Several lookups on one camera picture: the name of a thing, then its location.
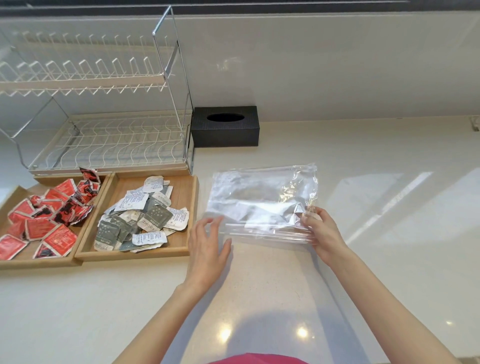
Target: clear plastic bag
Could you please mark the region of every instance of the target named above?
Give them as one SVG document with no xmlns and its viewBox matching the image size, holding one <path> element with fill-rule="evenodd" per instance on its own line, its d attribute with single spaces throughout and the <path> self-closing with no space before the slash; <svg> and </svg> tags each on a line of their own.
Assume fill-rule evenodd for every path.
<svg viewBox="0 0 480 364">
<path fill-rule="evenodd" d="M 308 243 L 314 236 L 300 218 L 317 198 L 316 172 L 308 164 L 216 173 L 205 216 L 224 215 L 226 235 Z"/>
</svg>

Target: black tissue box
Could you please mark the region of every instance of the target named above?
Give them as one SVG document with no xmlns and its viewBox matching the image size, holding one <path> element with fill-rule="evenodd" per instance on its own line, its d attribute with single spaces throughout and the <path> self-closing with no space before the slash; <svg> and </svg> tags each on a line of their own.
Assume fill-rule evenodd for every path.
<svg viewBox="0 0 480 364">
<path fill-rule="evenodd" d="M 195 148 L 258 146 L 257 107 L 195 108 L 190 130 Z"/>
</svg>

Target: two-tier dish drying rack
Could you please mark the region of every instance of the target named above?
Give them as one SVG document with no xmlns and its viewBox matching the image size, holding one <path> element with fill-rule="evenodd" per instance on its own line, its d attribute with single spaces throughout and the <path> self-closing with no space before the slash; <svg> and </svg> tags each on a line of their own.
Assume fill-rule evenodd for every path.
<svg viewBox="0 0 480 364">
<path fill-rule="evenodd" d="M 173 25 L 159 36 L 166 19 Z M 14 132 L 0 128 L 16 144 L 21 163 L 33 174 L 71 173 L 78 166 L 99 171 L 132 169 L 190 169 L 192 101 L 180 42 L 168 6 L 151 36 L 17 31 L 12 51 L 20 61 L 0 60 L 0 97 L 36 95 L 49 100 Z M 186 98 L 174 97 L 173 67 L 181 68 Z M 67 115 L 56 95 L 159 92 L 172 108 L 160 111 Z M 27 165 L 17 137 L 50 103 L 66 115 L 49 144 Z"/>
</svg>

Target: pile of red packets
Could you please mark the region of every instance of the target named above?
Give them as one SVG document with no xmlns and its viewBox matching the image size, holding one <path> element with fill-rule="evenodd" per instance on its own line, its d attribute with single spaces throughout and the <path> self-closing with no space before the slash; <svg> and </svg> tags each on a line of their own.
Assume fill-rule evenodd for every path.
<svg viewBox="0 0 480 364">
<path fill-rule="evenodd" d="M 33 258 L 67 256 L 77 236 L 68 226 L 83 221 L 92 211 L 92 200 L 100 190 L 96 170 L 81 168 L 84 179 L 75 185 L 68 179 L 42 196 L 21 201 L 8 213 L 12 224 L 0 238 L 0 260 L 13 259 L 30 242 L 41 240 Z"/>
</svg>

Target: lower rack shelf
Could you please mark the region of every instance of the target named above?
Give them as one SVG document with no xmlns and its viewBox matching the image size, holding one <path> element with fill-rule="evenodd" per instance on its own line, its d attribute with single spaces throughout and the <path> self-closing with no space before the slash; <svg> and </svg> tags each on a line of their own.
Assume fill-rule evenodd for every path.
<svg viewBox="0 0 480 364">
<path fill-rule="evenodd" d="M 192 112 L 146 111 L 73 115 L 35 158 L 34 174 L 136 167 L 183 167 Z"/>
</svg>

